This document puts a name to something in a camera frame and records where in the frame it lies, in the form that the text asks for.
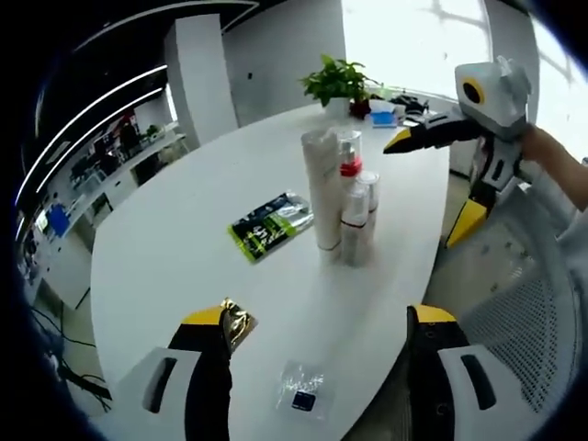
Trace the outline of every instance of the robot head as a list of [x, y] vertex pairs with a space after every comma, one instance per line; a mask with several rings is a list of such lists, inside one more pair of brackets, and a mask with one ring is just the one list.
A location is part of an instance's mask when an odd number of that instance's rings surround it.
[[526, 103], [531, 84], [525, 70], [502, 56], [496, 62], [456, 67], [461, 111], [499, 138], [510, 140], [526, 126]]

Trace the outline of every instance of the gold wrapper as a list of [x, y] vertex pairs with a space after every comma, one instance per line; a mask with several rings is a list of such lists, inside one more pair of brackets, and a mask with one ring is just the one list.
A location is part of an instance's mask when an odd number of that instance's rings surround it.
[[251, 313], [229, 298], [223, 300], [220, 305], [226, 310], [223, 326], [227, 342], [230, 342], [231, 345], [231, 353], [233, 353], [237, 346], [257, 326], [257, 320]]

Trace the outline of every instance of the person's arm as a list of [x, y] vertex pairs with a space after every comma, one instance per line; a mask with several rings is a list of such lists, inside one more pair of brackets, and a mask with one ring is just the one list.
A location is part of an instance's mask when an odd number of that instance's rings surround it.
[[539, 164], [580, 211], [588, 207], [588, 167], [576, 161], [555, 138], [530, 125], [522, 141], [523, 157]]

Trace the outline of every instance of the person's hand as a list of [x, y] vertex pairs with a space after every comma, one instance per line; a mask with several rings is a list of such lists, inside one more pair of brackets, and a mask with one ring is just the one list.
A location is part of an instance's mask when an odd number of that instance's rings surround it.
[[539, 127], [529, 124], [521, 140], [523, 158], [544, 165], [554, 152], [562, 149], [561, 144]]

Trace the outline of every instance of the ceiling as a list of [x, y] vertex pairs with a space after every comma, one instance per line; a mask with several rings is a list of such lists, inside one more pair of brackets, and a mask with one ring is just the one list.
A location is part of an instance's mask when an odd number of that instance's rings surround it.
[[[69, 2], [63, 11], [56, 11], [59, 6], [54, 6], [51, 15], [58, 18], [51, 23], [41, 21], [35, 27], [45, 38], [34, 42], [40, 67], [36, 76], [33, 75], [37, 85], [28, 96], [21, 143], [23, 168], [30, 170], [55, 135], [90, 103], [131, 78], [164, 64], [164, 37], [175, 19], [219, 14], [221, 28], [227, 31], [283, 1], [262, 0], [256, 6], [251, 1], [239, 4], [228, 0], [211, 3], [206, 0], [93, 0], [73, 6]], [[67, 129], [46, 157], [64, 141], [77, 141], [98, 121], [166, 83], [166, 73], [162, 70], [120, 89]], [[22, 199], [36, 205], [34, 191], [30, 189], [36, 187], [34, 184], [38, 184], [49, 168], [45, 160], [40, 162]]]

